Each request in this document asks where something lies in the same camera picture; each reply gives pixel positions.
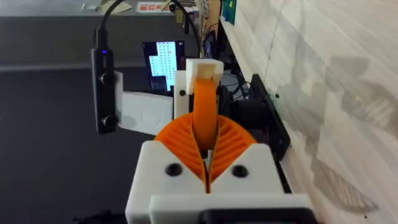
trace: black wire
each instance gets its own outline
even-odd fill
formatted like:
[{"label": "black wire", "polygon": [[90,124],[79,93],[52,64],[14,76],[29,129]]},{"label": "black wire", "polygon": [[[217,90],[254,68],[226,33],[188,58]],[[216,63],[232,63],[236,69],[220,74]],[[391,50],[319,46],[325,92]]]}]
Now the black wire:
[{"label": "black wire", "polygon": [[236,97],[236,98],[234,98],[234,100],[237,100],[237,99],[239,99],[239,98],[242,97],[242,96],[243,96],[243,94],[240,95],[240,96],[238,96],[238,97]]},{"label": "black wire", "polygon": [[188,18],[188,21],[192,27],[193,30],[193,35],[195,36],[195,40],[197,42],[197,46],[198,46],[198,58],[200,58],[200,52],[201,52],[201,47],[200,47],[200,38],[199,38],[199,34],[198,31],[191,19],[191,16],[189,15],[189,13],[185,10],[185,8],[177,1],[177,0],[172,0],[172,2],[174,2],[174,4],[176,4],[181,11],[184,13],[184,15]]},{"label": "black wire", "polygon": [[212,24],[212,25],[210,25],[210,26],[208,26],[208,27],[206,27],[206,29],[205,29],[205,35],[207,35],[207,33],[209,32],[209,30],[210,30],[210,28],[211,28],[212,26],[215,26],[215,25],[217,25],[217,24],[218,24],[218,22],[215,23],[215,24]]},{"label": "black wire", "polygon": [[[117,0],[117,1],[115,1],[115,2],[111,5],[111,7],[109,7],[109,9],[105,12],[105,15],[104,15],[104,17],[102,18],[102,22],[101,22],[101,27],[100,27],[101,30],[105,30],[105,28],[106,28],[106,22],[108,21],[108,19],[109,19],[111,13],[112,13],[113,10],[114,10],[118,5],[120,5],[123,1],[124,1],[124,0]],[[184,8],[177,0],[172,0],[172,2],[174,2],[174,4],[176,4],[176,5],[181,9],[181,11],[184,13],[185,16],[187,16],[188,21],[189,21],[190,25],[192,26],[192,30],[193,30],[193,34],[194,34],[194,36],[195,36],[195,40],[196,40],[196,42],[197,42],[197,47],[198,47],[198,58],[200,58],[200,52],[201,52],[201,48],[200,48],[200,38],[199,38],[198,31],[196,30],[196,27],[195,27],[195,25],[194,25],[194,23],[193,23],[193,21],[192,21],[190,15],[189,15],[189,13],[185,10],[185,8]]]},{"label": "black wire", "polygon": [[233,86],[233,85],[238,85],[239,83],[231,84],[231,85],[222,85],[222,86]]},{"label": "black wire", "polygon": [[105,30],[106,28],[106,22],[108,21],[108,18],[110,17],[111,13],[113,12],[113,10],[120,5],[120,3],[122,3],[124,0],[117,0],[115,1],[111,7],[108,8],[108,10],[105,12],[104,17],[102,18],[102,22],[101,22],[101,28],[102,30]]}]

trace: black screw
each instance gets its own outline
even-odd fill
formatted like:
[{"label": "black screw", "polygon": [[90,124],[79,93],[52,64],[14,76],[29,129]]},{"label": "black screw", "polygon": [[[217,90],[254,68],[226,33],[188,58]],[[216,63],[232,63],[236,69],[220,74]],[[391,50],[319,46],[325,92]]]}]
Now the black screw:
[{"label": "black screw", "polygon": [[116,82],[116,77],[113,74],[104,73],[100,78],[101,83],[110,86]]},{"label": "black screw", "polygon": [[232,174],[237,178],[245,178],[249,172],[244,165],[236,165],[232,169]]},{"label": "black screw", "polygon": [[115,115],[108,115],[102,119],[102,124],[106,128],[115,128],[118,124],[118,118]]},{"label": "black screw", "polygon": [[182,167],[178,163],[173,163],[166,167],[166,174],[171,177],[176,177],[181,173],[182,173]]}]

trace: black plastic piece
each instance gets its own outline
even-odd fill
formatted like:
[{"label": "black plastic piece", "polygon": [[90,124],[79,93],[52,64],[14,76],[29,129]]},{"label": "black plastic piece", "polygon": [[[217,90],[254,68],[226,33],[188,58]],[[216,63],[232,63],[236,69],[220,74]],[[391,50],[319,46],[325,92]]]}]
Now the black plastic piece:
[{"label": "black plastic piece", "polygon": [[258,74],[252,77],[250,92],[249,99],[261,102],[265,108],[262,117],[266,119],[265,131],[268,135],[268,145],[281,161],[290,146],[290,137]]},{"label": "black plastic piece", "polygon": [[245,178],[249,175],[249,171],[243,165],[236,165],[232,168],[232,174],[237,178]]},{"label": "black plastic piece", "polygon": [[316,224],[307,208],[214,209],[200,214],[199,224],[228,223],[299,223]]},{"label": "black plastic piece", "polygon": [[166,174],[171,177],[176,177],[181,173],[182,173],[182,166],[178,163],[173,163],[166,167]]},{"label": "black plastic piece", "polygon": [[99,134],[116,130],[115,81],[113,52],[102,47],[91,51],[96,130]]},{"label": "black plastic piece", "polygon": [[103,210],[99,214],[85,218],[72,219],[77,224],[127,224],[126,215],[124,213],[113,213],[110,210]]}]

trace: screw hole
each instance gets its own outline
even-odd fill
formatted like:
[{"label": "screw hole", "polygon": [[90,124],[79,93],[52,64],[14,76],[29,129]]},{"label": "screw hole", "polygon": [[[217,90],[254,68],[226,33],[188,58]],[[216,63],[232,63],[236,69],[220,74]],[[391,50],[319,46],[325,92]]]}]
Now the screw hole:
[{"label": "screw hole", "polygon": [[181,173],[182,173],[182,167],[178,163],[173,163],[166,167],[166,174],[171,177],[176,177]]},{"label": "screw hole", "polygon": [[236,165],[232,169],[232,174],[237,178],[244,178],[249,175],[248,170],[243,165]]}]

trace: white wooden panel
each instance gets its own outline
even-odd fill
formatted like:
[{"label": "white wooden panel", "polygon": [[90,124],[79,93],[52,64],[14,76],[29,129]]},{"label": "white wooden panel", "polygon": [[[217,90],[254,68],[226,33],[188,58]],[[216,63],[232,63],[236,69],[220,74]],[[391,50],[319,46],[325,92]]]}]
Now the white wooden panel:
[{"label": "white wooden panel", "polygon": [[396,1],[238,1],[223,22],[259,73],[292,147],[282,161],[326,223],[398,223]]}]

